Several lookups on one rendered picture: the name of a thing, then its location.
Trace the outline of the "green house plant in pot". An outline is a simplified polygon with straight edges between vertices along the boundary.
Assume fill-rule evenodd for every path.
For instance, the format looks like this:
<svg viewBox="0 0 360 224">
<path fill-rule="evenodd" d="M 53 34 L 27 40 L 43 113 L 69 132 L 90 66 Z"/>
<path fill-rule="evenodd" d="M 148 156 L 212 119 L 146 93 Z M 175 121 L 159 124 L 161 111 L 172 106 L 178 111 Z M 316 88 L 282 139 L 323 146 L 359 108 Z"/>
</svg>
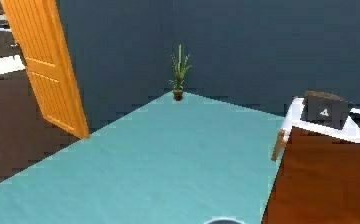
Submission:
<svg viewBox="0 0 360 224">
<path fill-rule="evenodd" d="M 173 85 L 173 97 L 175 101 L 181 101 L 183 99 L 183 83 L 186 73 L 192 68 L 192 65 L 188 63 L 190 55 L 183 54 L 182 44 L 178 45 L 177 54 L 171 56 L 173 79 L 170 83 Z"/>
</svg>

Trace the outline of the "pale blue round object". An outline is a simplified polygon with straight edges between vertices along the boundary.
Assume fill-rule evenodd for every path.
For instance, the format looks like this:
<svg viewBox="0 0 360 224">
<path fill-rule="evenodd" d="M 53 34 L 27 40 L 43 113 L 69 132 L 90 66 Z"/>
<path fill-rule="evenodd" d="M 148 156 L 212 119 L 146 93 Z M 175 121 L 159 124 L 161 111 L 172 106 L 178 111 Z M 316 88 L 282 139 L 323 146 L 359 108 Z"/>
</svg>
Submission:
<svg viewBox="0 0 360 224">
<path fill-rule="evenodd" d="M 216 217 L 203 222 L 202 224 L 245 224 L 245 222 L 236 218 Z"/>
</svg>

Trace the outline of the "orange room door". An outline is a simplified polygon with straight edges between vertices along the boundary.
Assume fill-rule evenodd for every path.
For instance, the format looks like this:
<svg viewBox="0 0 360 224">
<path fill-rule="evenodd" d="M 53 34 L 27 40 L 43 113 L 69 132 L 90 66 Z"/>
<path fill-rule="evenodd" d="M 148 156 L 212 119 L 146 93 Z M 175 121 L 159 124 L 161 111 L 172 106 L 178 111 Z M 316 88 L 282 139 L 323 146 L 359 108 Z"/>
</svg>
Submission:
<svg viewBox="0 0 360 224">
<path fill-rule="evenodd" d="M 0 0 L 42 116 L 83 139 L 89 136 L 56 0 Z"/>
</svg>

